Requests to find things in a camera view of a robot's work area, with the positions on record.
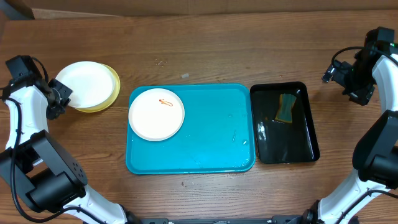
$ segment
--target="green sponge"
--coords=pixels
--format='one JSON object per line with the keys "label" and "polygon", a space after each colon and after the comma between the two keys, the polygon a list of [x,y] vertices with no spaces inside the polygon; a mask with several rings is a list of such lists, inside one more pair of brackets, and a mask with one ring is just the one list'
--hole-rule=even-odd
{"label": "green sponge", "polygon": [[283,123],[291,124],[292,119],[292,108],[296,102],[296,97],[291,94],[279,95],[279,109],[276,114],[275,120]]}

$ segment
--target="teal tray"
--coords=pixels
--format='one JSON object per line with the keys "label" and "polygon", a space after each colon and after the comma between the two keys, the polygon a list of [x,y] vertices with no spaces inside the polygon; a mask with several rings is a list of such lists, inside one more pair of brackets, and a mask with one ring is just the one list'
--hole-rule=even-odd
{"label": "teal tray", "polygon": [[127,122],[126,165],[134,174],[244,172],[256,161],[249,90],[240,84],[141,86],[165,88],[185,108],[180,130],[159,142],[137,136]]}

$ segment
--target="black tray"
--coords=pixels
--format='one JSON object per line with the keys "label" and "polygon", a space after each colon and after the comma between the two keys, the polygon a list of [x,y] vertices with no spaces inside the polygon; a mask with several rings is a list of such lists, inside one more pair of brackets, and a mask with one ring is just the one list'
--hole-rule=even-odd
{"label": "black tray", "polygon": [[[296,96],[292,123],[276,121],[279,95]],[[265,164],[313,162],[320,157],[307,87],[302,82],[254,85],[250,89],[254,135]]]}

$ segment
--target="wood grain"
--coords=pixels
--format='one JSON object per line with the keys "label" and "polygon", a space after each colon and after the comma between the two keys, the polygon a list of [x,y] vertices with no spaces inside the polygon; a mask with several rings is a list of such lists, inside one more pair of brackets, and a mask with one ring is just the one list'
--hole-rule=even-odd
{"label": "wood grain", "polygon": [[[50,77],[91,60],[113,67],[121,79],[108,110],[72,108],[49,121],[51,134],[84,167],[90,185],[138,217],[256,218],[302,214],[326,197],[352,169],[353,149],[380,115],[376,92],[367,106],[342,96],[321,75],[339,49],[361,45],[378,26],[398,29],[398,11],[298,12],[218,16],[130,17],[9,21],[0,62],[34,55]],[[341,56],[352,62],[354,52]],[[0,63],[0,83],[10,74]],[[189,73],[189,78],[181,75]],[[240,174],[134,175],[124,163],[130,93],[142,85],[304,82],[321,158],[314,164],[264,165]],[[0,142],[9,136],[9,112],[0,106]],[[396,223],[398,203],[380,196],[358,215],[363,223]],[[0,182],[0,220],[27,223]],[[63,215],[52,223],[79,223]]]}

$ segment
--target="white plate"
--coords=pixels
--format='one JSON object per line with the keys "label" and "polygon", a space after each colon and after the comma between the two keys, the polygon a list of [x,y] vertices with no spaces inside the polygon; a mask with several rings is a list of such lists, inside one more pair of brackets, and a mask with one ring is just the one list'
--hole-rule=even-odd
{"label": "white plate", "polygon": [[129,109],[132,130],[148,141],[161,141],[173,136],[184,121],[181,99],[172,91],[154,88],[141,93]]}
{"label": "white plate", "polygon": [[68,65],[56,79],[73,90],[69,106],[89,108],[107,100],[115,87],[112,72],[96,62],[76,62]]}

